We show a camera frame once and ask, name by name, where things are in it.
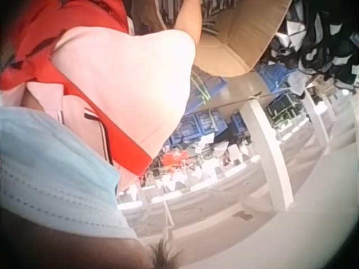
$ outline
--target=hair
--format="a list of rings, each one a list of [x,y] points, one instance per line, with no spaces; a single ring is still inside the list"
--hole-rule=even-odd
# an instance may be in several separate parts
[[[152,245],[153,251],[151,269],[179,269],[180,253],[171,255],[171,249],[168,248],[168,242],[163,239],[156,245]]]

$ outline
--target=white column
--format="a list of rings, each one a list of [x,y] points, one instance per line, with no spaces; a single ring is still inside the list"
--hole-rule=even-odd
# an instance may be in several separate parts
[[[323,101],[324,101],[324,104],[326,105],[326,107],[328,108],[328,115],[329,115],[330,119],[332,120],[332,122],[335,122],[337,117],[335,116],[334,109],[333,109],[331,102],[329,101],[329,99],[326,96],[323,97]]]
[[[329,142],[328,133],[325,129],[323,120],[320,115],[315,111],[315,104],[310,96],[309,92],[305,90],[305,98],[302,100],[307,113],[309,114],[310,119],[312,120],[313,128],[315,134],[322,147],[325,147]]]
[[[257,100],[244,104],[241,115],[261,157],[273,207],[276,211],[286,211],[293,202],[292,186],[287,166],[268,118]]]

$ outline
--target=blue surgical mask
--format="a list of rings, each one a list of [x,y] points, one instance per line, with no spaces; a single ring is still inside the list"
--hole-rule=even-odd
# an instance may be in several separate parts
[[[77,235],[136,238],[117,209],[119,172],[46,114],[0,108],[2,207]]]

